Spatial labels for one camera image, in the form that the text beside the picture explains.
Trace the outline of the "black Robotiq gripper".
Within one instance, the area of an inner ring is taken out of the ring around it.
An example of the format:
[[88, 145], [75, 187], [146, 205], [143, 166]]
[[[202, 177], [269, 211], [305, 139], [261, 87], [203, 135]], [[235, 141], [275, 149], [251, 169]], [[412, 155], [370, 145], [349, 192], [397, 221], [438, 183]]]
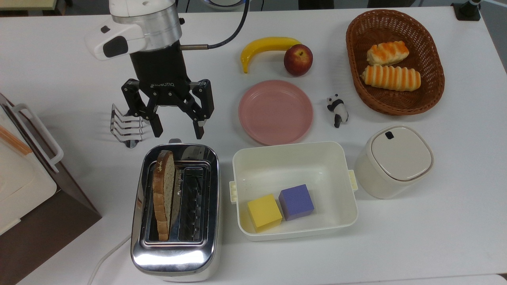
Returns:
[[[177, 105], [193, 121], [196, 139], [204, 135], [205, 121], [214, 111], [211, 82], [202, 79], [191, 82], [188, 78], [180, 43], [154, 51], [130, 54], [138, 80], [129, 79], [122, 92], [129, 114], [150, 122], [155, 137], [163, 132], [157, 105]], [[139, 90], [150, 97], [147, 105]]]

